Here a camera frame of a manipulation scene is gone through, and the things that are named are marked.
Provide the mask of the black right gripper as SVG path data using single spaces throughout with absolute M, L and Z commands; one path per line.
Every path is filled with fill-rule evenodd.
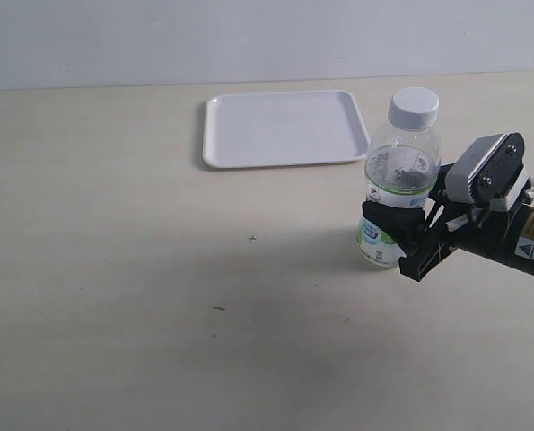
M 482 253 L 481 229 L 475 219 L 482 209 L 446 201 L 445 179 L 452 167 L 453 163 L 440 167 L 429 192 L 429 198 L 436 202 L 430 215 L 442 211 L 434 221 L 421 207 L 389 207 L 371 200 L 362 204 L 364 220 L 378 234 L 376 245 L 366 242 L 364 247 L 372 250 L 373 257 L 376 251 L 382 257 L 402 257 L 398 261 L 400 273 L 417 282 L 456 250 Z

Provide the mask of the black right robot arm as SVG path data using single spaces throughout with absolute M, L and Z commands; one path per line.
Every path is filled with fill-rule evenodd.
M 511 178 L 509 195 L 518 194 L 509 211 L 449 199 L 445 185 L 452 164 L 441 167 L 429 193 L 434 202 L 429 214 L 421 208 L 388 207 L 367 200 L 363 215 L 384 231 L 403 251 L 400 273 L 415 281 L 456 250 L 534 276 L 534 207 L 530 204 L 532 180 L 522 168 Z

